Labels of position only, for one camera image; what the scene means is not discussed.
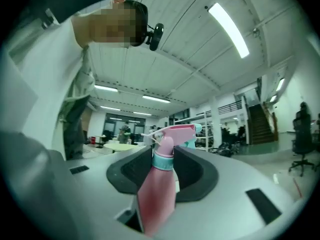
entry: hair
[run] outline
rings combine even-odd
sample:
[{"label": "hair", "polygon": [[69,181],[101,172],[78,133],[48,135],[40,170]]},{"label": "hair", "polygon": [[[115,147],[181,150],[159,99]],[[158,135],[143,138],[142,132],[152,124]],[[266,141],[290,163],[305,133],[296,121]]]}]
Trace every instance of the hair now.
[{"label": "hair", "polygon": [[143,3],[134,0],[125,0],[124,5],[135,9],[135,39],[131,41],[131,45],[138,47],[144,43],[147,37],[148,8]]}]

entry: staircase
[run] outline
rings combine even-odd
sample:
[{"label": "staircase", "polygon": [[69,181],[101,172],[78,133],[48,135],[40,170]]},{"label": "staircase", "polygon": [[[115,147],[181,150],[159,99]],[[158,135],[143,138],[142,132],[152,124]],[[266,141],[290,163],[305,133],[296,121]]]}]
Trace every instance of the staircase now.
[{"label": "staircase", "polygon": [[251,106],[249,111],[252,125],[252,144],[274,142],[275,136],[270,129],[261,105]]}]

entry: white round table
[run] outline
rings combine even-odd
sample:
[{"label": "white round table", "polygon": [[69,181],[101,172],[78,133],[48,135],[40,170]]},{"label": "white round table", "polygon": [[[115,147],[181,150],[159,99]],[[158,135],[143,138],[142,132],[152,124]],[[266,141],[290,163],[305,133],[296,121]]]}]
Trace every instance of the white round table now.
[{"label": "white round table", "polygon": [[112,153],[116,151],[119,152],[119,151],[130,150],[137,147],[136,145],[120,144],[120,143],[107,143],[107,144],[104,144],[103,146],[107,149],[111,149]]}]

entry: ceiling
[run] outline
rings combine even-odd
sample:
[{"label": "ceiling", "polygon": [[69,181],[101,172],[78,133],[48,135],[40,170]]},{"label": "ceiling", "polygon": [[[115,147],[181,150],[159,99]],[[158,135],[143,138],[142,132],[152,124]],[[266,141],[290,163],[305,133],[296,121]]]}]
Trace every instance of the ceiling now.
[{"label": "ceiling", "polygon": [[[119,92],[96,89],[96,106],[168,116],[201,104],[211,96],[234,92],[293,58],[292,25],[300,17],[294,0],[137,0],[149,11],[149,25],[164,24],[157,51],[147,45],[109,48],[90,45],[97,84]],[[99,2],[89,13],[104,6]],[[231,39],[205,6],[219,3],[244,37],[250,54],[241,58]],[[260,30],[254,37],[253,29]],[[171,103],[147,100],[150,95]]]}]

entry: black office chair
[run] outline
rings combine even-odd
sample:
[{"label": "black office chair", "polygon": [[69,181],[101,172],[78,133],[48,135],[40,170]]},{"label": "black office chair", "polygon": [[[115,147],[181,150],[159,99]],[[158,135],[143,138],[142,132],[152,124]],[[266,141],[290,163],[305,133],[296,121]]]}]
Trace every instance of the black office chair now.
[{"label": "black office chair", "polygon": [[304,166],[312,166],[312,169],[315,168],[314,163],[308,162],[308,160],[305,159],[305,155],[315,149],[312,143],[310,125],[311,118],[305,109],[301,109],[298,113],[296,113],[296,118],[293,120],[295,141],[293,142],[292,151],[298,155],[302,155],[302,159],[301,161],[294,161],[292,166],[289,168],[289,172],[292,168],[301,166],[301,177],[304,175]]}]

